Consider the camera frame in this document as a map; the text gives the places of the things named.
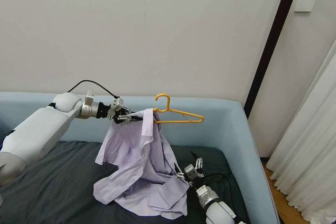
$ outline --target electrical cable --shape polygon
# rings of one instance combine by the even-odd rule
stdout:
[[[210,177],[213,177],[213,176],[223,176],[223,177],[226,179],[226,181],[228,182],[228,184],[229,184],[229,190],[230,190],[230,199],[231,199],[232,209],[233,209],[233,211],[235,212],[235,214],[237,214],[235,205],[234,205],[234,203],[233,203],[232,187],[231,187],[231,182],[230,182],[230,180],[229,180],[228,177],[227,177],[225,174],[223,174],[223,173],[212,173],[212,174],[209,174],[209,175],[204,176],[204,179],[206,179],[206,178],[210,178]]]
[[[108,92],[108,93],[109,93],[111,96],[113,96],[115,99],[119,98],[118,96],[112,94],[108,89],[104,88],[104,87],[103,87],[102,85],[100,85],[99,83],[97,83],[97,82],[95,82],[95,81],[91,81],[91,80],[82,80],[82,81],[78,82],[75,86],[73,86],[73,87],[68,91],[68,93],[71,92],[73,89],[75,89],[78,85],[80,85],[80,84],[83,83],[83,82],[92,82],[92,83],[98,85],[99,87],[101,87],[102,89],[104,89],[106,92]]]

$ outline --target light purple shirt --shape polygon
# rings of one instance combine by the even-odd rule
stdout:
[[[175,176],[173,150],[161,125],[153,123],[158,114],[146,109],[132,115],[143,121],[112,122],[105,136],[96,163],[108,162],[119,169],[94,184],[94,197],[103,204],[114,200],[139,216],[186,216],[189,184]]]

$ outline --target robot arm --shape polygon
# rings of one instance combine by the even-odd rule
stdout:
[[[232,209],[225,204],[209,186],[204,182],[202,174],[203,159],[191,152],[196,159],[195,167],[190,164],[184,168],[184,173],[175,165],[177,177],[185,179],[195,189],[199,203],[206,212],[207,224],[245,224]]]
[[[104,105],[94,102],[92,91],[85,96],[84,102],[73,93],[58,94],[51,104],[35,111],[5,137],[0,151],[0,186],[13,180],[26,165],[44,157],[74,118],[109,117],[116,123],[136,121],[128,116],[130,112],[121,98]]]

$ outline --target padded headboard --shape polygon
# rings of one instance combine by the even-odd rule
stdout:
[[[56,94],[0,92],[0,137],[3,138]],[[165,108],[166,99],[122,97],[132,111]],[[96,96],[110,104],[110,96]],[[239,184],[252,224],[279,223],[269,186],[250,133],[242,105],[236,101],[199,98],[171,98],[170,107],[204,116],[202,123],[164,124],[163,134],[172,145],[207,146],[221,150]],[[163,120],[178,120],[175,113],[160,114]],[[61,138],[64,141],[102,142],[110,125],[108,119],[74,119]]]

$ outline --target yellow clothes hanger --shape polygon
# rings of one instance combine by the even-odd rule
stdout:
[[[189,113],[189,112],[184,112],[184,111],[180,111],[180,110],[170,109],[169,108],[169,105],[170,105],[170,96],[168,94],[166,94],[166,93],[158,94],[155,97],[155,100],[157,101],[159,97],[167,97],[167,106],[166,106],[166,108],[164,110],[159,110],[158,108],[154,108],[153,111],[160,112],[160,113],[171,111],[171,112],[179,113],[179,114],[182,114],[182,115],[190,115],[190,116],[193,116],[195,118],[200,118],[200,119],[199,120],[191,120],[191,119],[189,119],[189,120],[179,120],[179,121],[154,121],[154,123],[201,123],[201,122],[203,122],[204,117],[201,116],[201,115],[196,115],[196,114]]]

